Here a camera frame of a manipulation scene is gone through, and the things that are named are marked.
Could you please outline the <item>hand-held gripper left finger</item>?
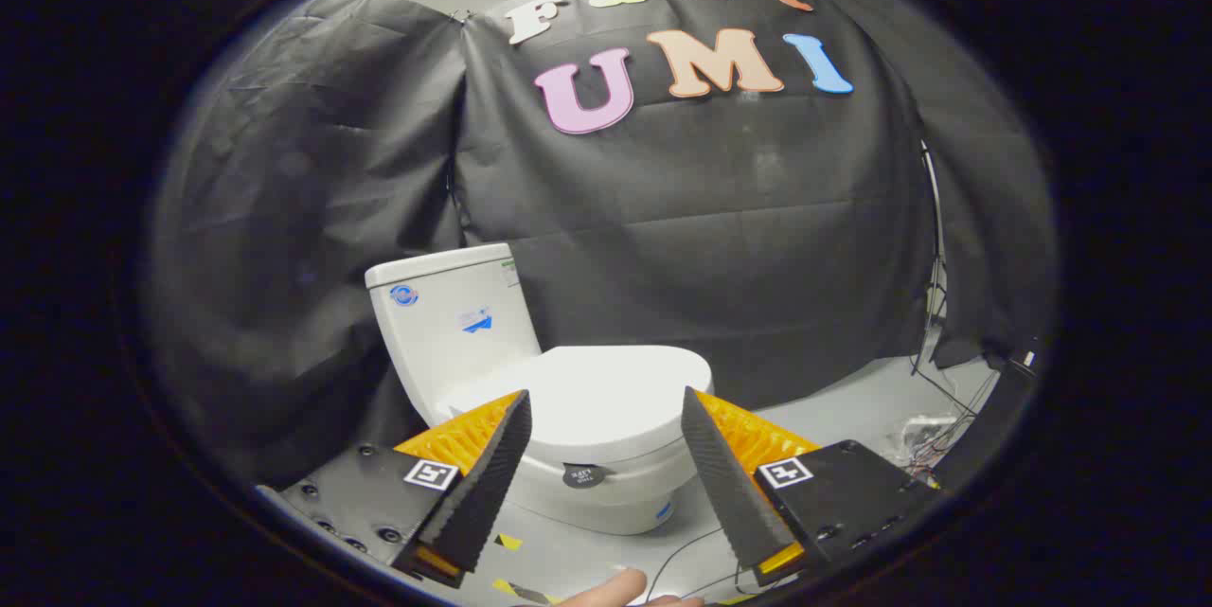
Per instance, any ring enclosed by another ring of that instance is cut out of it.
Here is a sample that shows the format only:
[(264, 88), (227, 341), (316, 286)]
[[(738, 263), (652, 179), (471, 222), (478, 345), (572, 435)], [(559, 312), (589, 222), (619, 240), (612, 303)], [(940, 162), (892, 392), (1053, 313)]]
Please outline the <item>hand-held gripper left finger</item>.
[(457, 589), (476, 569), (528, 446), (518, 390), (398, 446), (355, 443), (276, 491), (276, 512), (356, 568)]

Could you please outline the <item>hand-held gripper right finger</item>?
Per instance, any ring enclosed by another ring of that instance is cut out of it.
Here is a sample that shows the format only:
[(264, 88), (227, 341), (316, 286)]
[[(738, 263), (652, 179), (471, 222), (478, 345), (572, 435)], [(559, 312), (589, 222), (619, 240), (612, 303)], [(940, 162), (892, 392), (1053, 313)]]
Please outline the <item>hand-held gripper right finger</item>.
[(724, 538), (760, 586), (862, 562), (943, 496), (857, 440), (817, 446), (696, 388), (681, 431)]

